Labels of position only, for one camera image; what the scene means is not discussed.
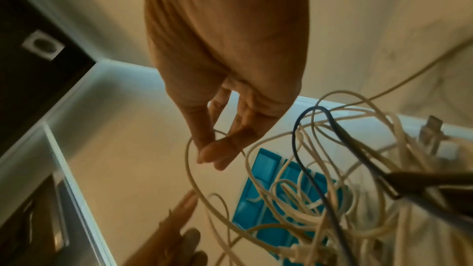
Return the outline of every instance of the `beige wall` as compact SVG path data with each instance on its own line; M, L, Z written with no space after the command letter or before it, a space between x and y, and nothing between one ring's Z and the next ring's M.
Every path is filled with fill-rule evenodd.
M104 57L151 65L142 0L50 1ZM473 0L310 0L310 5L310 43L302 89L306 97L319 98L336 89L374 95L473 34ZM458 79L450 76L444 89L450 89L449 99L456 101L456 108L461 107L460 113L451 113L452 105L442 100L441 93L429 99L430 104L424 103L420 95L430 94L428 88L436 84L438 76L425 76L378 103L389 110L419 116L434 113L449 122L470 125L473 111L463 111L462 106L472 94L468 84L473 74L464 60L446 68Z

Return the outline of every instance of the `white wall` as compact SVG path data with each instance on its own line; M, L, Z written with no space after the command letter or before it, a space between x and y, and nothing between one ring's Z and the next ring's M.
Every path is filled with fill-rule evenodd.
M68 19L104 57L151 65L142 0L50 2L58 15ZM336 89L374 95L473 34L473 0L310 0L310 5L310 43L302 95L312 98ZM419 116L436 114L452 123L471 125L473 109L468 111L463 103L471 94L473 73L465 62L451 62L447 69L456 78L444 84L449 90L448 102L454 101L455 109L440 92L431 95L429 88L438 76L425 76L378 103L388 110ZM428 104L422 94L431 95Z

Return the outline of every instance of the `hand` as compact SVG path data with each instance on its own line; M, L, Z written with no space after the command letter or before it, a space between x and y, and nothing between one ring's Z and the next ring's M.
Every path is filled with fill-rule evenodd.
M125 266L206 266L207 254L195 252L201 239L200 232L189 229L184 235L180 234L194 213L197 202L194 191L188 192Z
M301 89L308 0L144 0L151 56L199 150L224 169L291 107ZM239 93L229 134L213 125Z

